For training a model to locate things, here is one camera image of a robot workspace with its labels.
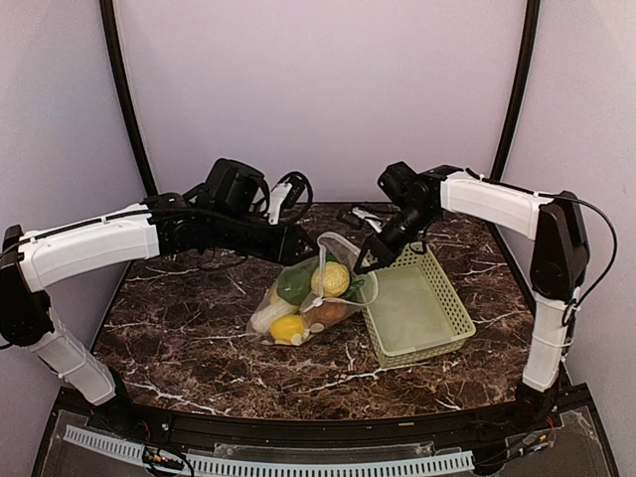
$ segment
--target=slotted white strip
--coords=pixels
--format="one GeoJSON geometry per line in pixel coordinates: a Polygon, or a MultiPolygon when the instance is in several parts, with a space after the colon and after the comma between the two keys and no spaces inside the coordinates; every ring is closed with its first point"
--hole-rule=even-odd
{"type": "MultiPolygon", "coordinates": [[[[142,465],[143,444],[72,425],[67,426],[64,440],[114,459],[142,465]]],[[[471,451],[408,460],[328,465],[242,462],[192,454],[187,458],[196,475],[220,477],[428,477],[474,469],[471,451]]],[[[188,469],[181,474],[188,475],[188,469]]]]}

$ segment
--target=brown marble surface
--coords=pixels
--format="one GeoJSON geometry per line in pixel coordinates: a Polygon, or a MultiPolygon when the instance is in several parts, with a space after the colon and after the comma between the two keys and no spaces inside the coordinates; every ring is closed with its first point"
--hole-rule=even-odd
{"type": "MultiPolygon", "coordinates": [[[[315,205],[312,235],[364,234],[336,222],[342,205],[315,205]]],[[[527,360],[532,315],[485,225],[446,214],[428,243],[477,333],[458,352],[379,369],[356,314],[305,345],[266,347],[245,324],[280,266],[255,258],[222,271],[228,251],[137,261],[95,346],[136,402],[194,412],[286,419],[362,419],[466,409],[512,400],[527,360]]]]}

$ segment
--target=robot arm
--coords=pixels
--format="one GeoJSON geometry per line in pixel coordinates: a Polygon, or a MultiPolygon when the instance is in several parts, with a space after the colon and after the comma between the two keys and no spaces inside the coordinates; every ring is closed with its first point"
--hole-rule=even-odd
{"type": "Polygon", "coordinates": [[[65,278],[104,266],[192,248],[238,254],[290,265],[318,247],[295,221],[281,223],[311,186],[290,173],[271,192],[261,173],[221,159],[206,183],[184,196],[150,197],[116,213],[49,231],[7,230],[0,258],[0,334],[26,347],[94,405],[116,395],[110,370],[78,341],[51,307],[46,289],[65,278]],[[258,190],[265,213],[252,204],[258,190]]]}
{"type": "Polygon", "coordinates": [[[568,315],[576,304],[589,247],[579,205],[568,192],[541,197],[488,183],[467,171],[440,166],[415,174],[406,164],[389,166],[379,186],[399,211],[379,233],[367,237],[356,264],[365,273],[390,265],[403,247],[446,210],[506,227],[535,242],[531,281],[537,300],[535,328],[523,383],[541,393],[556,381],[568,315]],[[363,266],[366,258],[370,265],[363,266]]]}

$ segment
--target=black pole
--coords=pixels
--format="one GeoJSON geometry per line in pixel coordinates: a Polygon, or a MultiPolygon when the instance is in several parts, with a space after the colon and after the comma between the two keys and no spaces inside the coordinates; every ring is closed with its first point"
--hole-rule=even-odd
{"type": "Polygon", "coordinates": [[[495,181],[500,181],[504,175],[506,161],[508,160],[510,147],[512,146],[515,136],[515,129],[517,128],[519,113],[521,112],[521,104],[524,99],[524,91],[526,90],[526,82],[528,81],[528,72],[530,71],[530,60],[535,45],[540,5],[541,0],[528,0],[526,6],[526,20],[524,21],[519,59],[517,60],[517,70],[515,71],[515,81],[513,82],[513,89],[510,93],[510,102],[508,103],[508,111],[506,112],[506,120],[504,121],[504,128],[501,132],[499,147],[497,148],[493,168],[490,171],[490,178],[495,181]]]}
{"type": "Polygon", "coordinates": [[[150,163],[146,150],[141,140],[141,132],[137,123],[137,116],[132,105],[132,96],[128,87],[128,79],[126,78],[126,70],[123,63],[123,55],[121,54],[121,45],[119,44],[119,35],[117,33],[117,21],[115,19],[114,7],[112,0],[99,0],[101,9],[101,21],[103,23],[103,33],[106,37],[106,46],[108,48],[108,56],[110,57],[110,67],[112,76],[115,80],[117,95],[119,96],[119,106],[123,115],[126,130],[128,131],[128,139],[135,156],[137,169],[146,190],[146,195],[156,196],[157,185],[152,177],[150,163]]]}

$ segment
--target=white arm segment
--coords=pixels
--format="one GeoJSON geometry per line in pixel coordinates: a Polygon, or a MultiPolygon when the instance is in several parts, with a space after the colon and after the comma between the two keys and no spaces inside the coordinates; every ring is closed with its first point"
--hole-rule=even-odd
{"type": "MultiPolygon", "coordinates": [[[[148,208],[135,204],[114,214],[143,210],[148,208]]],[[[98,224],[20,245],[19,251],[24,253],[20,268],[31,291],[103,266],[159,255],[156,227],[148,224],[150,211],[112,221],[105,217],[98,224]]],[[[44,232],[28,232],[23,239],[44,232]]]]}
{"type": "Polygon", "coordinates": [[[535,239],[539,206],[552,199],[535,197],[508,187],[487,184],[466,172],[450,174],[441,183],[442,209],[478,217],[535,239]]]}
{"type": "MultiPolygon", "coordinates": [[[[141,204],[114,214],[147,211],[141,204]]],[[[159,255],[155,226],[148,224],[150,212],[80,227],[20,245],[24,253],[20,268],[32,292],[80,273],[137,258],[159,255]]],[[[28,232],[23,239],[46,231],[28,232]]],[[[61,379],[80,391],[94,405],[115,396],[115,383],[108,368],[100,363],[49,309],[55,331],[47,333],[28,349],[47,363],[61,379]]]]}
{"type": "MultiPolygon", "coordinates": [[[[539,207],[553,199],[536,197],[508,187],[487,184],[466,172],[450,174],[441,183],[441,207],[506,227],[535,240],[539,207]]],[[[544,392],[557,379],[567,327],[561,325],[566,304],[534,292],[535,328],[523,382],[544,392]]]]}

